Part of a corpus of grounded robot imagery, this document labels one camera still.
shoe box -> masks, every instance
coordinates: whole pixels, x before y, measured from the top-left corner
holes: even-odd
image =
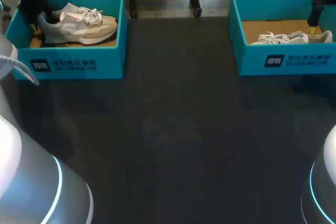
[[[124,0],[48,0],[62,9],[67,3],[102,10],[118,20],[115,37],[99,45],[77,43],[44,44],[41,31],[27,24],[19,10],[7,29],[6,37],[18,50],[18,60],[27,65],[39,80],[121,79],[127,40],[127,14]],[[13,71],[16,79],[24,77]]]
[[[330,30],[333,43],[251,45],[260,34],[310,34],[312,0],[231,0],[228,30],[241,76],[336,73],[336,7],[326,6],[316,35]]]

beige sneaker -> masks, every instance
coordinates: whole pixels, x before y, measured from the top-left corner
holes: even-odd
[[[81,14],[61,12],[60,22],[57,24],[48,23],[45,14],[42,13],[38,16],[38,21],[46,36],[47,44],[67,42],[97,44],[111,37],[118,28],[115,18],[102,16],[96,9],[87,9]]]

shoe sole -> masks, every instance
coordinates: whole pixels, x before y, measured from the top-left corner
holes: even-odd
[[[113,31],[112,33],[109,33],[105,36],[99,37],[99,38],[93,38],[93,39],[84,39],[79,38],[76,36],[71,35],[65,35],[65,36],[52,36],[52,35],[46,35],[45,42],[46,44],[62,44],[62,43],[68,43],[68,42],[78,42],[83,45],[94,45],[101,43],[102,41],[112,37],[117,31]]]

printed logo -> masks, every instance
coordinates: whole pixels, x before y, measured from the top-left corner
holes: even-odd
[[[30,64],[35,72],[50,72],[50,66],[47,60],[30,60]]]
[[[280,67],[285,55],[269,55],[266,58],[265,68]]]

teal box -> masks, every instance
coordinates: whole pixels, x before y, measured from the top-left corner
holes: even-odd
[[[6,37],[16,46],[19,60],[27,65],[37,79],[121,79],[127,40],[127,15],[124,0],[48,0],[51,6],[62,9],[67,3],[102,10],[103,15],[118,20],[117,41],[114,47],[53,47],[29,48],[34,30],[17,11],[8,27]],[[46,69],[33,64],[46,63]],[[25,79],[13,71],[16,79]]]
[[[240,76],[336,73],[336,6],[326,6],[319,22],[322,31],[333,33],[333,43],[247,44],[242,21],[308,19],[311,2],[231,0],[228,28]]]

